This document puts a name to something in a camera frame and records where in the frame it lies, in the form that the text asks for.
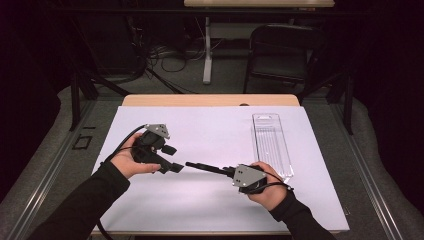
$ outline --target transparent container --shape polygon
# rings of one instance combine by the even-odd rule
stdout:
[[[252,115],[252,137],[256,161],[271,165],[287,183],[293,177],[280,116],[276,113]]]

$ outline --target white paper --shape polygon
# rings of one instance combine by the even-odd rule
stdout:
[[[219,168],[254,162],[252,114],[280,116],[294,170],[289,185],[315,219],[330,231],[349,229],[303,107],[119,107],[93,172],[135,128],[166,124],[170,162],[204,163]],[[112,232],[287,232],[259,204],[250,201],[232,179],[184,167],[180,173],[137,175],[129,190],[101,221]]]

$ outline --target black curtain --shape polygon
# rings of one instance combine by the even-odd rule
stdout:
[[[1,200],[53,125],[57,93],[69,85],[63,54],[37,6],[0,3]]]
[[[369,111],[381,160],[424,213],[424,18],[422,2],[403,2],[355,76],[354,95]]]

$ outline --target sleeve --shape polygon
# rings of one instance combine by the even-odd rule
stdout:
[[[80,184],[28,239],[87,239],[100,217],[129,187],[111,163]]]
[[[270,214],[275,220],[283,221],[296,240],[336,239],[314,219],[311,210],[299,202],[292,191],[287,192],[286,198]]]

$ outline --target desk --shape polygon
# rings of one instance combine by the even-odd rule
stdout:
[[[250,106],[239,106],[243,103]],[[167,144],[178,150],[174,156],[163,155],[168,161],[220,168],[250,164],[252,111],[280,114],[295,171],[289,184],[298,199],[331,232],[349,230],[307,115],[293,95],[129,95],[118,109],[94,170],[129,132],[146,123],[167,124]],[[111,234],[125,235],[289,234],[284,223],[237,191],[225,176],[187,167],[178,174],[137,175],[101,221]]]
[[[255,8],[322,8],[333,7],[333,0],[184,0],[186,7],[255,7]],[[203,83],[211,83],[212,71],[212,52],[211,52],[211,38],[224,38],[226,36],[231,38],[249,38],[250,33],[259,26],[258,24],[217,24],[216,27],[212,25],[209,17],[206,17],[205,25],[205,42],[206,42],[206,56],[205,68],[203,72]]]

